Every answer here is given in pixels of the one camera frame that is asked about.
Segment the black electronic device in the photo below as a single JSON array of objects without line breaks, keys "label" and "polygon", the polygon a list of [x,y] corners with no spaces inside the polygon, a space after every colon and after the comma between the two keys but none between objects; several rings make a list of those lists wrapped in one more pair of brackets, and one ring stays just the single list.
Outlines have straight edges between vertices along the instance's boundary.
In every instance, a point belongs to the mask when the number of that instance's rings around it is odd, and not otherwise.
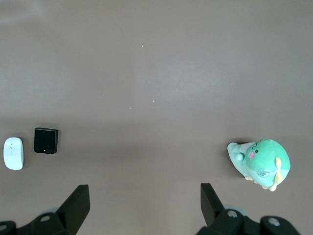
[{"label": "black electronic device", "polygon": [[58,130],[35,128],[34,151],[36,153],[54,154],[58,150]]}]

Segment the pink cheek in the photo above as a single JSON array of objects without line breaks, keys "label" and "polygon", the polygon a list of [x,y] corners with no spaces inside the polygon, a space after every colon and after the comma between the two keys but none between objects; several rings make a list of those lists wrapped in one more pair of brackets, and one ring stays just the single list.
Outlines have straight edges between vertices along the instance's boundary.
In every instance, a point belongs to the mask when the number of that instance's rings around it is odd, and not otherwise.
[{"label": "pink cheek", "polygon": [[250,157],[251,159],[253,159],[253,158],[254,158],[254,152],[249,153],[249,157]]}]

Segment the gray floor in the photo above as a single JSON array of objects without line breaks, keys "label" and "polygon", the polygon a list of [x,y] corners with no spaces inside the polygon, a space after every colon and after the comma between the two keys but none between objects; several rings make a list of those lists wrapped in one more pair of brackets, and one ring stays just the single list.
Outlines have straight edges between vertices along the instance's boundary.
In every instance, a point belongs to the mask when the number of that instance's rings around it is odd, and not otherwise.
[{"label": "gray floor", "polygon": [[[28,223],[89,184],[78,234],[193,235],[200,183],[250,218],[312,226],[313,2],[1,0],[0,220]],[[60,130],[55,155],[35,127]],[[271,138],[291,159],[277,191],[246,181],[231,141]]]}]

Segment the computer mouse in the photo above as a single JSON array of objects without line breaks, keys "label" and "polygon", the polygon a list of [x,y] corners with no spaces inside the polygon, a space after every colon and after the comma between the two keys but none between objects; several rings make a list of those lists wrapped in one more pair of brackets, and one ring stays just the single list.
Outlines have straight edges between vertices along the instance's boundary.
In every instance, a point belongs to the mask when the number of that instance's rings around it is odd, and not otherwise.
[{"label": "computer mouse", "polygon": [[11,137],[4,143],[4,163],[11,170],[20,170],[24,164],[23,142],[20,138]]}]

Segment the teal dinosaur plush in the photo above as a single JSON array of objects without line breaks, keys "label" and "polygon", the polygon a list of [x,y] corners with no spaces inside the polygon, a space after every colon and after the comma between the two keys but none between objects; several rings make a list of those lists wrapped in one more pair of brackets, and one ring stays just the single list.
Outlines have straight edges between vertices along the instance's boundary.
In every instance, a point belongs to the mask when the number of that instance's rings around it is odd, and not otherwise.
[{"label": "teal dinosaur plush", "polygon": [[263,139],[227,146],[231,161],[246,180],[253,180],[262,188],[275,191],[290,171],[285,149],[276,141]]}]

